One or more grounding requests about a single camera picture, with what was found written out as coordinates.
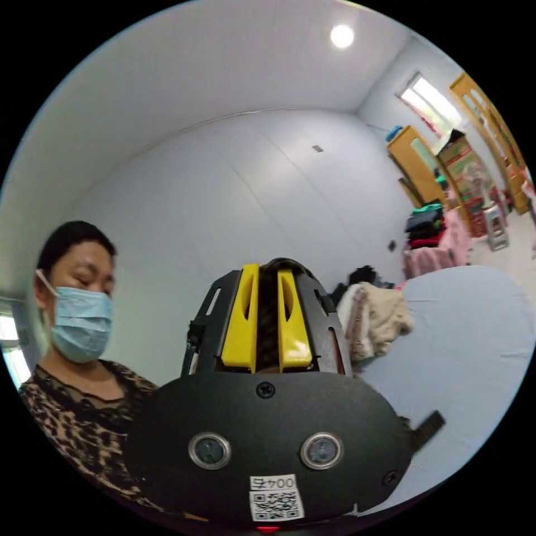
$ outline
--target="red light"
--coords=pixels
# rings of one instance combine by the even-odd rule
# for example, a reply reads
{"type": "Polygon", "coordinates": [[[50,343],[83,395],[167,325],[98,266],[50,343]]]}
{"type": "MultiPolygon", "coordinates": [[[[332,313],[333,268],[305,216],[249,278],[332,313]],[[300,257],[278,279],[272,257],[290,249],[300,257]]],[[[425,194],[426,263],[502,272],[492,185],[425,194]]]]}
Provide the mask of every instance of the red light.
{"type": "Polygon", "coordinates": [[[265,534],[272,534],[279,530],[279,527],[257,527],[259,532],[264,532],[265,534]]]}

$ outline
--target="floor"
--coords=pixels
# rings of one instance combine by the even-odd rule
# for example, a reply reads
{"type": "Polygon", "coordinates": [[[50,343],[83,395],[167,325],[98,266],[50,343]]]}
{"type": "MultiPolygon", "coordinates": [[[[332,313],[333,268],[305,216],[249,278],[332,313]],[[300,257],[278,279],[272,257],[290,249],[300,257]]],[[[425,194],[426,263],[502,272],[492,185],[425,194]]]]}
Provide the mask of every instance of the floor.
{"type": "Polygon", "coordinates": [[[532,259],[532,245],[536,228],[530,214],[508,216],[510,246],[491,251],[485,238],[473,241],[471,264],[489,266],[506,272],[527,292],[536,317],[536,259],[532,259]]]}

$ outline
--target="black hair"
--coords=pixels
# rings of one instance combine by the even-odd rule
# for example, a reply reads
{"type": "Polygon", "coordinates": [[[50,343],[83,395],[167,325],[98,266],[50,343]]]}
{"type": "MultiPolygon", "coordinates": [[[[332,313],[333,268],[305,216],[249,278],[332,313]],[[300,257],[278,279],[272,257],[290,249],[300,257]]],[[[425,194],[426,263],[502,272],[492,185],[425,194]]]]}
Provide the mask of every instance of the black hair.
{"type": "Polygon", "coordinates": [[[83,221],[66,222],[60,225],[48,237],[39,255],[37,269],[41,270],[43,275],[48,279],[56,263],[73,246],[84,242],[96,242],[100,244],[110,254],[112,260],[117,255],[116,247],[95,225],[83,221]]]}

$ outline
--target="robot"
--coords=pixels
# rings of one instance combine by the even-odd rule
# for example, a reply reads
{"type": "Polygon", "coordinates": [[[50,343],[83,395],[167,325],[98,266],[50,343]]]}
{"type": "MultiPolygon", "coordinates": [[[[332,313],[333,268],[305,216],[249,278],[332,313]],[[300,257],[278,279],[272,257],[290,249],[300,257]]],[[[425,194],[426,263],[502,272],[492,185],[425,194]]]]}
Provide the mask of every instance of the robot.
{"type": "Polygon", "coordinates": [[[167,511],[301,530],[384,502],[443,425],[434,411],[412,429],[354,374],[324,288],[275,259],[210,287],[182,374],[135,421],[125,463],[167,511]]]}

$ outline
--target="blue surgical mask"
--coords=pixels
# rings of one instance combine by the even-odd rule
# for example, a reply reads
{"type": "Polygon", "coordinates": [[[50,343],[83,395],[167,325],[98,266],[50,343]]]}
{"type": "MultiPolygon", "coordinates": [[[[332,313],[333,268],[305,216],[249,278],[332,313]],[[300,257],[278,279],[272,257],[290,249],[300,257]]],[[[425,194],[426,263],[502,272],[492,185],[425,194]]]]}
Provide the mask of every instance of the blue surgical mask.
{"type": "Polygon", "coordinates": [[[40,271],[40,279],[56,296],[51,329],[54,346],[73,363],[89,363],[106,349],[112,329],[112,300],[102,292],[59,286],[53,289],[40,271]]]}

